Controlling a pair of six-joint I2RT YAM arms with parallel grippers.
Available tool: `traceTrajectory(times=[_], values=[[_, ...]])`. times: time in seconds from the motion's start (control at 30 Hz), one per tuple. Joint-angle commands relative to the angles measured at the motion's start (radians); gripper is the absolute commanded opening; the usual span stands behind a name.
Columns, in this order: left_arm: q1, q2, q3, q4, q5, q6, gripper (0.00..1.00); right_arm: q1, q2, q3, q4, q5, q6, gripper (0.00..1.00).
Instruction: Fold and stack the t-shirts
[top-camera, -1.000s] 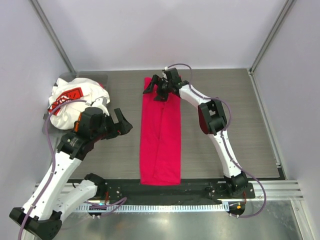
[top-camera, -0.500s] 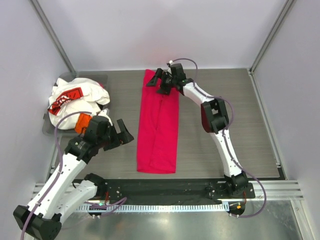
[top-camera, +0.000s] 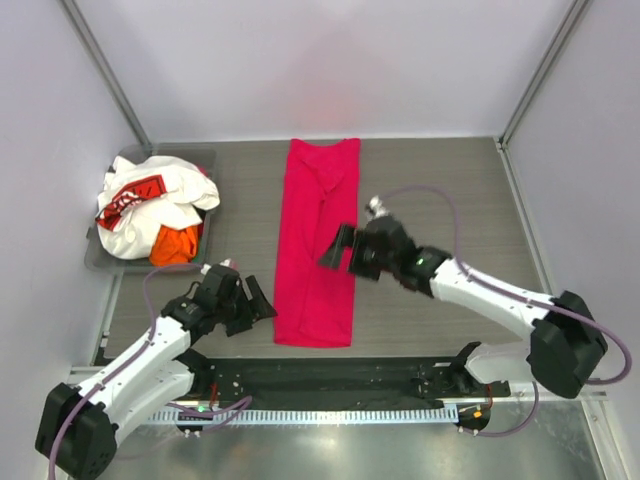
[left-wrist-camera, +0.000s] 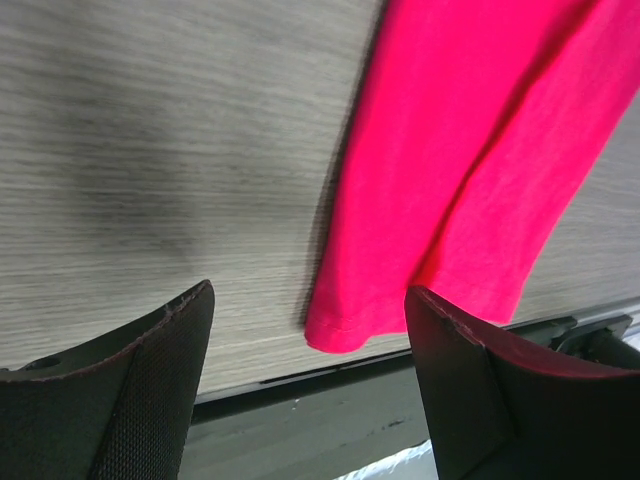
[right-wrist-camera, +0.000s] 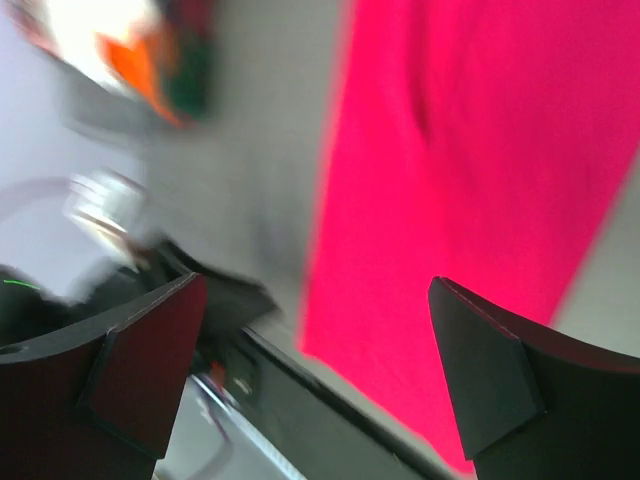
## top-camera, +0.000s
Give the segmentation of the pink t shirt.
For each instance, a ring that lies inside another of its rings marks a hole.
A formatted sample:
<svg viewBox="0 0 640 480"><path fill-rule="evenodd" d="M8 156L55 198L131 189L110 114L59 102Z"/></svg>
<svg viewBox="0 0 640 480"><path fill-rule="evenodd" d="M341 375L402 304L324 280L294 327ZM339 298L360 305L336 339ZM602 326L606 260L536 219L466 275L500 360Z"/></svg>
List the pink t shirt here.
<svg viewBox="0 0 640 480"><path fill-rule="evenodd" d="M358 222L361 141L293 139L287 156L276 261L274 342L305 348L352 343L355 278L319 265L343 224Z"/></svg>

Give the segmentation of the white t shirt red print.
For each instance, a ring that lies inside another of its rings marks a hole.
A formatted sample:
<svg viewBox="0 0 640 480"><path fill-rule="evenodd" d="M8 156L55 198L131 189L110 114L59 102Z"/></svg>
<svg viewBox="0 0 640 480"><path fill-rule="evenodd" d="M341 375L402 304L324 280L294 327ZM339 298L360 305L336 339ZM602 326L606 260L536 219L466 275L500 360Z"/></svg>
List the white t shirt red print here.
<svg viewBox="0 0 640 480"><path fill-rule="evenodd" d="M182 230L203 224L217 208L217 185L194 164L154 155L140 164L117 156L104 176L95 217L103 248L122 260L147 259L162 226Z"/></svg>

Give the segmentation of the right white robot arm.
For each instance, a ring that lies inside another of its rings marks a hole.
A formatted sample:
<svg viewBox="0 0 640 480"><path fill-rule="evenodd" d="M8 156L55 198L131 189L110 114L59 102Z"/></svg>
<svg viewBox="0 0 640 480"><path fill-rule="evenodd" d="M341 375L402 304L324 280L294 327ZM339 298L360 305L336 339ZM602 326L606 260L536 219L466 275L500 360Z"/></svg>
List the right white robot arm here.
<svg viewBox="0 0 640 480"><path fill-rule="evenodd" d="M574 399L608 350L603 334L579 321L590 313L578 295L549 297L459 265L445 250L417 245L392 216L363 228L341 225L318 263L334 270L345 264L350 274L373 281L388 273L409 291L465 307L515 334L515 343L476 341L459 352L450 379L462 395L494 382L535 381Z"/></svg>

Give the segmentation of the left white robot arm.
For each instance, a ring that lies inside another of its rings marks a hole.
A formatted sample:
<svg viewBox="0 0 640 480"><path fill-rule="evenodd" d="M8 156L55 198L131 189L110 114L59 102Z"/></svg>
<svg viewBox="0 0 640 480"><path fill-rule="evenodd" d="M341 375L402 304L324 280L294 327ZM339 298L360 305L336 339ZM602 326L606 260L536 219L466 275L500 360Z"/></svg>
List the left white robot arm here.
<svg viewBox="0 0 640 480"><path fill-rule="evenodd" d="M35 440L48 476L96 479L139 425L173 401L205 397L213 385L211 361L194 345L221 325L229 336L274 318L255 276L229 263L203 265L202 279L160 310L124 353L76 385L60 383L47 395Z"/></svg>

